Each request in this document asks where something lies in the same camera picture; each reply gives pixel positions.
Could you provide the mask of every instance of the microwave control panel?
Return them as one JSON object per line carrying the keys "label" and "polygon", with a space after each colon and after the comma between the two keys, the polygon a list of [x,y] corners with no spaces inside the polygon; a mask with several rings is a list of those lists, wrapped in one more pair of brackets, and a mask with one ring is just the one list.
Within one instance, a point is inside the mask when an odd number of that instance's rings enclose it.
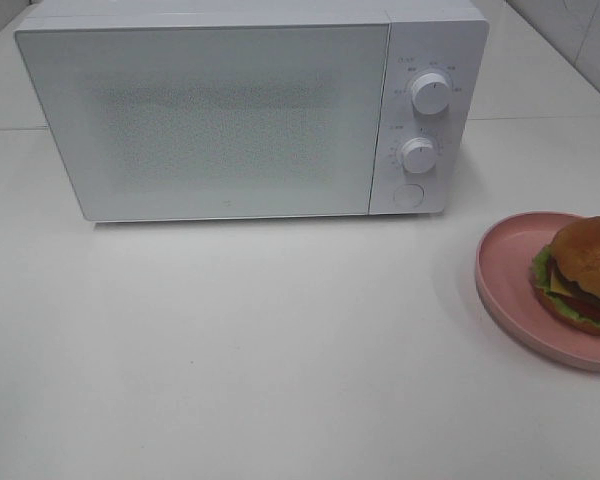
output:
{"label": "microwave control panel", "polygon": [[443,210],[486,21],[392,23],[370,214]]}

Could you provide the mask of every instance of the microwave window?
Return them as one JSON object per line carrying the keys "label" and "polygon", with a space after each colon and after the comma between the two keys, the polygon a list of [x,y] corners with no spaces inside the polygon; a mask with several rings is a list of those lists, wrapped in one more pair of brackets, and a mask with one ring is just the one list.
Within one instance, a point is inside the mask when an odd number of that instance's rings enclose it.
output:
{"label": "microwave window", "polygon": [[315,71],[273,77],[85,79],[84,108],[110,152],[111,188],[329,188],[337,181],[333,131],[344,125],[341,79]]}
{"label": "microwave window", "polygon": [[366,213],[388,26],[24,33],[87,218]]}

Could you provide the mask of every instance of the table surface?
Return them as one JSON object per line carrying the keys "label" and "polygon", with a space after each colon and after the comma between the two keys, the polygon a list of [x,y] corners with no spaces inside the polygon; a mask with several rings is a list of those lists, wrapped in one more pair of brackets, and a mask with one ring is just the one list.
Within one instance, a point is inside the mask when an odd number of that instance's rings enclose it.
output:
{"label": "table surface", "polygon": [[600,117],[470,121],[442,215],[95,226],[0,131],[0,479],[600,480],[600,375],[476,294],[508,215],[600,214]]}
{"label": "table surface", "polygon": [[[475,3],[491,30],[469,118],[600,115],[600,94],[511,7]],[[0,129],[46,125],[12,38],[29,9],[0,33]]]}

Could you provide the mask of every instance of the power knob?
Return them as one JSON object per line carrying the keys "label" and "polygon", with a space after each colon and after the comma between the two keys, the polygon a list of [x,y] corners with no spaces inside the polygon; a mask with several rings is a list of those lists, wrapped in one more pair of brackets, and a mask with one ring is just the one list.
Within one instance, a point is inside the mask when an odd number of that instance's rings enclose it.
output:
{"label": "power knob", "polygon": [[451,79],[442,71],[427,72],[411,82],[411,102],[424,115],[440,113],[451,100]]}
{"label": "power knob", "polygon": [[402,167],[410,173],[425,173],[436,164],[437,152],[433,142],[424,137],[414,138],[400,149]]}

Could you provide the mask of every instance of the white microwave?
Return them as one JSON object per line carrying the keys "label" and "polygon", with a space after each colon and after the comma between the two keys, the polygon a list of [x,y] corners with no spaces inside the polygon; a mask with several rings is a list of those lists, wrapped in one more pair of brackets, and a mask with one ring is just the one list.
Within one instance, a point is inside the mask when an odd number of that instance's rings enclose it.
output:
{"label": "white microwave", "polygon": [[44,0],[15,38],[96,222],[438,212],[468,0]]}

